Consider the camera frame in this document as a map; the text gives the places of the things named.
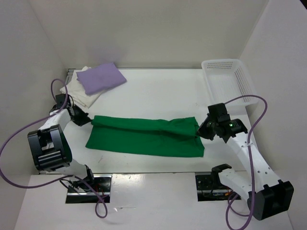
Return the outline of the white t shirt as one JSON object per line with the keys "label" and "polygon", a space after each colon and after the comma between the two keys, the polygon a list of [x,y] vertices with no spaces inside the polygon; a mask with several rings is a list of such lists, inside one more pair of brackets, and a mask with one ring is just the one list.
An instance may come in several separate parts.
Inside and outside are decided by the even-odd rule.
{"label": "white t shirt", "polygon": [[74,102],[86,108],[90,108],[97,98],[105,91],[98,92],[93,95],[87,95],[81,83],[77,80],[77,72],[82,72],[90,69],[83,67],[81,70],[74,70],[70,82],[67,84],[68,94],[73,98]]}

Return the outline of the green t shirt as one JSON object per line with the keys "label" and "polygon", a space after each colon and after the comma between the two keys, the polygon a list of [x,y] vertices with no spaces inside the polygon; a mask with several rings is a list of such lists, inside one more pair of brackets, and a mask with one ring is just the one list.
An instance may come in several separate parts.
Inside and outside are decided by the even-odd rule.
{"label": "green t shirt", "polygon": [[96,115],[91,124],[88,149],[178,158],[204,155],[194,117],[152,120]]}

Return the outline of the purple t shirt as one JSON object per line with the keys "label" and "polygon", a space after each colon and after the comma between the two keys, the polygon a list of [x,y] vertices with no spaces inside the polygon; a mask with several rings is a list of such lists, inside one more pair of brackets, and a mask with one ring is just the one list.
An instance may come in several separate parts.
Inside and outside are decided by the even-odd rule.
{"label": "purple t shirt", "polygon": [[113,62],[77,72],[77,80],[87,95],[109,90],[127,82]]}

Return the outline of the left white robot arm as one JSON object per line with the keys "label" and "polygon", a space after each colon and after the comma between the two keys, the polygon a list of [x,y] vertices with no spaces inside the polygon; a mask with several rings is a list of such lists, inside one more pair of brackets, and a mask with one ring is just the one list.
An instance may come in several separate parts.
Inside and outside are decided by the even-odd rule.
{"label": "left white robot arm", "polygon": [[91,169],[78,163],[64,135],[69,122],[81,127],[92,120],[88,113],[70,101],[65,94],[55,96],[56,104],[50,110],[50,118],[36,131],[27,135],[36,169],[40,172],[60,173],[73,176],[72,184],[89,192],[95,188],[96,180]]}

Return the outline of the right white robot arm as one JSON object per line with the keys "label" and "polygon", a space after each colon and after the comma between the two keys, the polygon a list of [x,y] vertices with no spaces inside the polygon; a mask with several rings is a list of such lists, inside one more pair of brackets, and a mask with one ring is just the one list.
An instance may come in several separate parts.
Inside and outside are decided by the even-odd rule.
{"label": "right white robot arm", "polygon": [[232,149],[246,169],[250,180],[238,175],[228,164],[212,168],[213,187],[229,187],[247,202],[253,217],[263,220],[289,209],[294,187],[270,168],[257,147],[251,143],[248,129],[240,119],[231,119],[224,103],[210,105],[207,118],[197,135],[208,140],[220,137]]}

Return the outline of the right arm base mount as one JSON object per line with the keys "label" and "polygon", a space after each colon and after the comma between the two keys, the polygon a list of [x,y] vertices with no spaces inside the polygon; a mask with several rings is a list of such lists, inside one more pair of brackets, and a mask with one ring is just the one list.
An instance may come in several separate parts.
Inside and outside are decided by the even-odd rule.
{"label": "right arm base mount", "polygon": [[210,172],[195,173],[198,201],[224,201],[229,198],[233,190],[213,183]]}

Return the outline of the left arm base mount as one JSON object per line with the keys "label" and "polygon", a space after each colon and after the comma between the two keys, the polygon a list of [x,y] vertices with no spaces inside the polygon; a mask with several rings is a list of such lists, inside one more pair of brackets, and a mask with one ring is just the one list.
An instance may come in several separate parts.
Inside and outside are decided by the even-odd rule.
{"label": "left arm base mount", "polygon": [[[92,182],[87,183],[98,193],[105,203],[110,202],[112,175],[94,175]],[[87,204],[96,203],[98,197],[81,181],[68,179],[60,180],[60,183],[67,189],[66,204]]]}

